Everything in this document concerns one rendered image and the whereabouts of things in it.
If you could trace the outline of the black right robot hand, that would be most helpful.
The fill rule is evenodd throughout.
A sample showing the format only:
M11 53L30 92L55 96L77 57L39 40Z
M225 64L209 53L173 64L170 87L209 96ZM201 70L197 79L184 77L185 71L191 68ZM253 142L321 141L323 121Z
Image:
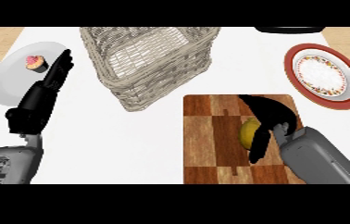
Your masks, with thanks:
M271 98L247 94L240 94L240 98L249 105L249 108L261 121L261 127L255 132L249 154L250 163L256 164L266 155L271 139L269 132L278 124L286 124L286 135L290 135L297 130L297 116L293 110Z

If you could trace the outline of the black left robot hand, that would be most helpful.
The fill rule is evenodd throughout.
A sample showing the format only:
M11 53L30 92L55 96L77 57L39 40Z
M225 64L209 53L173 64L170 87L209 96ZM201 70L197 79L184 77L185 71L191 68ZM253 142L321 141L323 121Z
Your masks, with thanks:
M52 115L58 93L73 67L72 50L66 49L52 64L45 79L35 82L18 107L7 113L11 133L36 135L43 131Z

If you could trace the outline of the brown wooden cutting board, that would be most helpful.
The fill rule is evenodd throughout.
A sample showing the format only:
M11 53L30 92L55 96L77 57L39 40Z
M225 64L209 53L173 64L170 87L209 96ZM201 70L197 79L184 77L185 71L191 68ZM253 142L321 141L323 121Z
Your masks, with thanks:
M302 184L280 156L275 142L258 163L238 140L243 123L253 117L235 94L184 98L184 180L188 184Z

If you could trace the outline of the pale wicker basket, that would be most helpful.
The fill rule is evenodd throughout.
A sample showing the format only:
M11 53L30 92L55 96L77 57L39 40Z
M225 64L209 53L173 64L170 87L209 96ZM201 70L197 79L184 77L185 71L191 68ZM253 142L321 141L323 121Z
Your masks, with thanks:
M125 109L144 110L212 64L218 27L82 27L104 86Z

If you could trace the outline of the white plate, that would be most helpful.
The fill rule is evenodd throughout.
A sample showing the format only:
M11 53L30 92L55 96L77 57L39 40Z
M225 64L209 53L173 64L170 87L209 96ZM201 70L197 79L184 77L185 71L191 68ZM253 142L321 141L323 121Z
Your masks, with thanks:
M43 56L49 65L54 64L66 46L55 42L39 42L17 50L0 62L0 105L18 106L23 97L36 81L46 76L45 72L27 69L27 58Z

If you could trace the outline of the pink frosted cupcake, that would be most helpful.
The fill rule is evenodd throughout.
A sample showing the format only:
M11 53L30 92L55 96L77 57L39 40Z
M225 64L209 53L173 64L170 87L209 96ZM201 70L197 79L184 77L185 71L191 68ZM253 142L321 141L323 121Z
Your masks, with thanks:
M48 70L48 62L43 56L27 57L27 69L43 73Z

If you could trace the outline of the red rimmed plate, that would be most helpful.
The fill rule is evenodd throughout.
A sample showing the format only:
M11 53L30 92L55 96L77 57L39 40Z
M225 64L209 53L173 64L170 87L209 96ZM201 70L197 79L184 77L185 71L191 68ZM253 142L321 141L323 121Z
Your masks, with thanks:
M337 57L340 57L348 66L350 67L350 59L333 48L321 45L321 44L297 44L292 47L286 54L286 74L289 76L290 82L295 85L299 92L305 95L305 97L318 105L326 106L333 109L350 109L350 99L346 101L330 101L324 98L321 98L318 95L315 95L302 85L302 83L297 80L297 77L293 72L293 57L296 54L305 50L305 49L320 49L327 51L328 53L334 54Z

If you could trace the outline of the white floral bowl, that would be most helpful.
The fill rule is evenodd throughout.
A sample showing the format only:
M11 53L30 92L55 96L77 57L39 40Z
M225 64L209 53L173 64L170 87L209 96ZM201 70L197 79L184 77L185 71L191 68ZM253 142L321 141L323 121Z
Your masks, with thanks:
M305 49L293 57L293 72L303 87L330 101L350 99L350 67L334 54Z

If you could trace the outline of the black appliance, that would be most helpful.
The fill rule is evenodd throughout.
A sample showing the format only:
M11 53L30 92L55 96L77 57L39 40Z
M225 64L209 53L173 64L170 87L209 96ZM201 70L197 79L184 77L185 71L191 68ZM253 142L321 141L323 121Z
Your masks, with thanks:
M258 31L281 34L303 34L323 32L326 27L255 27Z

